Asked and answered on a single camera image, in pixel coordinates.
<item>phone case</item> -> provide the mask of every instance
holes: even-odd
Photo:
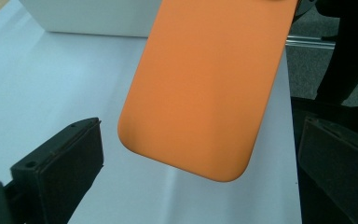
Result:
[[[215,181],[238,178],[296,3],[163,0],[118,122],[122,144]]]

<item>black object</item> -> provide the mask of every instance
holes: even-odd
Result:
[[[292,112],[296,153],[302,154],[297,170],[303,223],[358,221],[358,106],[330,105],[293,97]],[[324,120],[313,122],[323,122],[327,129],[319,129],[310,120]],[[337,138],[343,132],[344,144]],[[345,161],[350,153],[356,161]],[[348,203],[350,197],[356,200]]]
[[[315,100],[341,105],[358,85],[358,1],[319,0],[316,8],[340,20],[333,56]]]
[[[358,223],[358,133],[323,119],[306,119],[300,166]]]
[[[67,126],[11,167],[0,183],[0,224],[67,223],[103,167],[98,119]]]

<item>silicone case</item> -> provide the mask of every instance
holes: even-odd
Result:
[[[238,178],[296,3],[163,0],[118,122],[122,144],[215,181]]]

